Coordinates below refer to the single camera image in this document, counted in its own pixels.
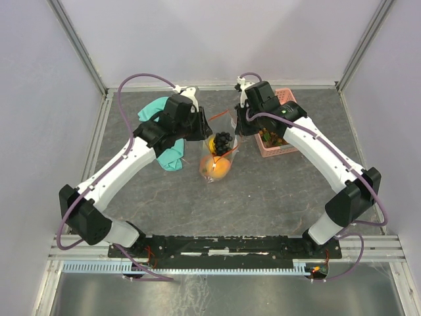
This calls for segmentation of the dark grape bunch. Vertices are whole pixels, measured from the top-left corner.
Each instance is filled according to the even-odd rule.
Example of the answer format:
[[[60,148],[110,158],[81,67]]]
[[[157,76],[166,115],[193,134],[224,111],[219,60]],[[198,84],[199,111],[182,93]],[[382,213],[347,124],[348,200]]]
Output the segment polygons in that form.
[[[216,156],[223,156],[232,149],[231,142],[233,141],[233,137],[229,132],[216,133],[214,141],[216,147]]]

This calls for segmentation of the orange persimmon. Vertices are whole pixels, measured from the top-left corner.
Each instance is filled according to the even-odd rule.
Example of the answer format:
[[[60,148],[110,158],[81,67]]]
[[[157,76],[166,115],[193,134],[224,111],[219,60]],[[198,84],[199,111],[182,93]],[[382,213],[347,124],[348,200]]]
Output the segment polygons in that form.
[[[213,170],[214,157],[212,155],[204,156],[199,164],[199,172],[202,176],[209,176],[210,172]]]

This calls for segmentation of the clear zip top bag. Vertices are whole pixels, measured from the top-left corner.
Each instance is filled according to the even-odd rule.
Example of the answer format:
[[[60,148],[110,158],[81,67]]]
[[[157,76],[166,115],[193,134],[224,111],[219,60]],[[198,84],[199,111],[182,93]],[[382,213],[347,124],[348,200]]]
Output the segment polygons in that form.
[[[208,123],[212,134],[201,142],[199,172],[211,183],[222,180],[229,173],[242,137],[235,133],[237,119],[235,113],[229,109],[214,115]]]

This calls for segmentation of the yellow lemon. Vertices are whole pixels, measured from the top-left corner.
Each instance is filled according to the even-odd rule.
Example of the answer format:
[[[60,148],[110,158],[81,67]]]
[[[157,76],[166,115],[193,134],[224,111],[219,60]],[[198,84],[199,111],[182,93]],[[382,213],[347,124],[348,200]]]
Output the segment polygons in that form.
[[[215,147],[215,141],[214,138],[211,138],[208,142],[209,151],[212,155],[216,154],[216,147]]]

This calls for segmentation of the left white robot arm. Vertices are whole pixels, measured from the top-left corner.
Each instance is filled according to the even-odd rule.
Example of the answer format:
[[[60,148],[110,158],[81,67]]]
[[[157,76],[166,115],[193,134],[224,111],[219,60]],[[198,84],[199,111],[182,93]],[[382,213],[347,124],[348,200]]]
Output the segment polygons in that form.
[[[132,257],[145,251],[144,233],[103,214],[109,202],[142,168],[177,140],[206,140],[212,133],[192,89],[171,95],[164,109],[141,122],[126,145],[91,178],[59,191],[62,219],[89,245],[117,243]]]

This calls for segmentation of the brown longan bunch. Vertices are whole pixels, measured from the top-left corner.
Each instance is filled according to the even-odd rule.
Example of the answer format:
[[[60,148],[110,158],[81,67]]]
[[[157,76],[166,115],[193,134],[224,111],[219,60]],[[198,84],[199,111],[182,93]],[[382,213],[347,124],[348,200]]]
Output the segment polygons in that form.
[[[269,132],[263,128],[259,131],[259,136],[265,148],[280,147],[288,143],[274,132]]]

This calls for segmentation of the teal cloth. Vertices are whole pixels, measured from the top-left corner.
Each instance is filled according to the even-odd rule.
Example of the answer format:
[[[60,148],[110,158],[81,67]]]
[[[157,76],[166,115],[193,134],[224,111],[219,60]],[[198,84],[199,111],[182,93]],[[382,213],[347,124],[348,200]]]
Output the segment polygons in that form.
[[[159,111],[163,111],[168,97],[160,97],[148,103],[137,114],[140,122],[147,122],[153,115]],[[159,165],[165,171],[180,171],[182,170],[182,158],[184,157],[184,140],[174,140],[171,135],[166,133],[161,140],[154,145],[154,149],[159,151],[156,157]]]

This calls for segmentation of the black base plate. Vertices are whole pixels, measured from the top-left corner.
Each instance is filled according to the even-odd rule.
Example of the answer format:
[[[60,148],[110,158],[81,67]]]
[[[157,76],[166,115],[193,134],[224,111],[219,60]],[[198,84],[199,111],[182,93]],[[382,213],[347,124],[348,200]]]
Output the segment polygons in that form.
[[[341,259],[339,242],[315,246],[302,237],[277,236],[163,236],[142,237],[130,248],[110,246],[108,256],[125,253],[156,269],[292,268],[293,260]]]

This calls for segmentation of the yellow orange peach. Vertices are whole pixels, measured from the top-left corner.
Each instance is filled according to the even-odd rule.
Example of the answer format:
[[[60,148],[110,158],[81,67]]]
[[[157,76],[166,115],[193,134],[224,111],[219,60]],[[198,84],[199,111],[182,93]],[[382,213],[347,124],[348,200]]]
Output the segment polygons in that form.
[[[209,175],[213,179],[222,179],[230,171],[231,163],[224,157],[211,161]]]

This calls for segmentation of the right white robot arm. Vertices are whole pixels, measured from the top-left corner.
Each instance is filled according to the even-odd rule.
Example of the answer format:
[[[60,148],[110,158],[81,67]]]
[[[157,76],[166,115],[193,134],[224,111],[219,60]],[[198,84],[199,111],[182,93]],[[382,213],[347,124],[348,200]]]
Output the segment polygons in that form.
[[[348,158],[313,123],[295,101],[281,103],[267,81],[257,83],[237,78],[240,93],[236,106],[236,134],[250,136],[260,130],[275,133],[300,151],[328,181],[334,197],[325,205],[321,217],[305,232],[303,252],[318,257],[334,236],[357,223],[373,205],[379,205],[381,174],[372,167]]]

